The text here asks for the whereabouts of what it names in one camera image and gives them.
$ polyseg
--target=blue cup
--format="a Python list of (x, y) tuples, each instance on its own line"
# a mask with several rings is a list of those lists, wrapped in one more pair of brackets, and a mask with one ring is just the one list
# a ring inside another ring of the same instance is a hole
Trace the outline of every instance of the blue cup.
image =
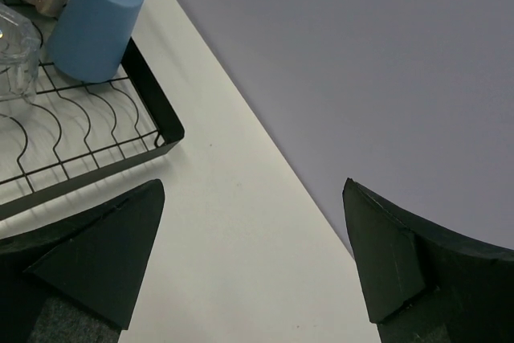
[(64, 74), (90, 83), (116, 74), (144, 0), (70, 0), (47, 42)]

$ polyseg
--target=clear glass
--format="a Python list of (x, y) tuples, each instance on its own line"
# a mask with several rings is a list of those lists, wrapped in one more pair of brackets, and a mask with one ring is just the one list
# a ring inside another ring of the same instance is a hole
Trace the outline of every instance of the clear glass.
[(20, 116), (31, 108), (40, 45), (32, 22), (0, 4), (0, 117)]

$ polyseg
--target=gray floor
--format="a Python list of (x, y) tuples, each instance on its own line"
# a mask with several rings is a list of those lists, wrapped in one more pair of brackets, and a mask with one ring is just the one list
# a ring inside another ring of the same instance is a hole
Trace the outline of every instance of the gray floor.
[(512, 0), (180, 1), (347, 245), (351, 177), (514, 247)]

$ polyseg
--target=white table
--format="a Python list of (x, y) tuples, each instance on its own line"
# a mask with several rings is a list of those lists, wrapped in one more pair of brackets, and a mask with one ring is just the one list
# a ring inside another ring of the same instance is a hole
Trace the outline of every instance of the white table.
[(0, 237), (160, 178), (161, 227), (120, 341), (379, 342), (349, 253), (176, 0), (145, 0), (134, 39), (186, 139), (0, 223)]

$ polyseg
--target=dish rack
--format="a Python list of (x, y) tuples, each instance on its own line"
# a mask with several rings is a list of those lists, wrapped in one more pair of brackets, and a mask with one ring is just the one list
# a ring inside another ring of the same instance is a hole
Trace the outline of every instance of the dish rack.
[(184, 127), (130, 40), (115, 78), (86, 84), (59, 73), (44, 42), (56, 20), (19, 0), (42, 40), (37, 96), (0, 120), (0, 220), (168, 153)]

